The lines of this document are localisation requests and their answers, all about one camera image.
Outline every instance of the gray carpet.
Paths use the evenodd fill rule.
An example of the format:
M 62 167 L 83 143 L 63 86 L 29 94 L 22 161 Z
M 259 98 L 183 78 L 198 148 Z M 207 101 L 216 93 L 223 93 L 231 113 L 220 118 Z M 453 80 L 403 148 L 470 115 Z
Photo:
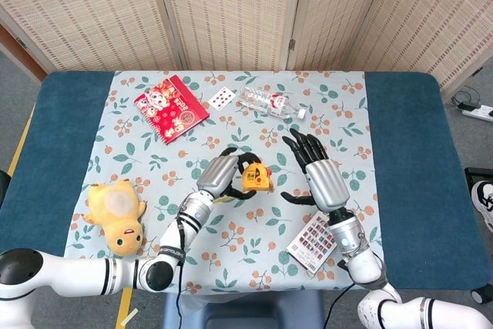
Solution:
M 493 61 L 467 84 L 478 90 L 481 102 L 493 106 Z M 0 169 L 6 170 L 12 160 L 25 122 L 31 112 L 38 86 L 24 76 L 6 57 L 0 55 Z M 463 167 L 493 168 L 493 124 L 463 116 L 452 105 L 445 105 L 457 151 Z M 493 235 L 478 216 L 488 254 L 493 256 Z M 493 303 L 477 305 L 468 291 L 463 290 L 402 290 L 404 301 L 416 297 L 432 297 L 464 304 L 480 310 L 493 322 Z M 335 306 L 328 327 L 362 328 L 356 307 L 366 293 L 349 291 Z M 325 293 L 326 312 L 337 292 Z M 40 299 L 33 315 L 33 324 L 43 328 L 110 328 L 115 327 L 120 295 L 105 297 L 61 298 L 51 288 L 40 290 Z M 131 310 L 139 313 L 130 321 L 128 328 L 159 328 L 162 317 L 163 296 L 147 292 L 134 292 Z
M 0 170 L 7 171 L 39 85 L 0 52 Z

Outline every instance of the yellow toy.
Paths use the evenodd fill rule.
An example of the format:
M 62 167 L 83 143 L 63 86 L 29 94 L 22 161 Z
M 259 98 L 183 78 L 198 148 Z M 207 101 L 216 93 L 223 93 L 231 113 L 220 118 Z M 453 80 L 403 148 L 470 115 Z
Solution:
M 274 184 L 270 179 L 270 175 L 272 175 L 272 171 L 262 163 L 251 163 L 243 171 L 243 191 L 259 190 L 272 192 L 274 190 Z
M 84 221 L 101 225 L 106 242 L 119 256 L 134 254 L 143 241 L 143 230 L 138 219 L 146 210 L 146 202 L 139 202 L 130 181 L 113 185 L 92 184 L 89 188 L 89 209 Z

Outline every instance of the power strip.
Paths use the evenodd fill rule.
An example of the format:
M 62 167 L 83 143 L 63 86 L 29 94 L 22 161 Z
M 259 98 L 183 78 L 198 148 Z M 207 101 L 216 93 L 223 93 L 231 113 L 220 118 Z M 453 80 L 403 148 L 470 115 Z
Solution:
M 462 114 L 493 123 L 493 107 L 481 105 L 481 107 L 472 111 L 467 111 L 463 109 Z

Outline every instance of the plush duck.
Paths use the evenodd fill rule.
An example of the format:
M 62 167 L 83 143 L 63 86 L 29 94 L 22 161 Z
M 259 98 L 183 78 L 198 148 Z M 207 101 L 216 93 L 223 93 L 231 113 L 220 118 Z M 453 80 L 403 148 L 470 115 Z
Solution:
M 139 249 L 143 230 L 138 219 L 146 210 L 146 202 L 139 202 L 128 179 L 113 185 L 91 185 L 89 209 L 91 213 L 84 221 L 102 226 L 113 253 L 129 256 Z

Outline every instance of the white sneaker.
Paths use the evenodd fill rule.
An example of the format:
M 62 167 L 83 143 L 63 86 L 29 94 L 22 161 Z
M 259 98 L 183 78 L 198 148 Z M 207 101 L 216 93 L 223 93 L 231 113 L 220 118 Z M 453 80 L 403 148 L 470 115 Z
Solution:
M 471 190 L 472 203 L 485 218 L 485 224 L 493 233 L 493 183 L 480 181 Z

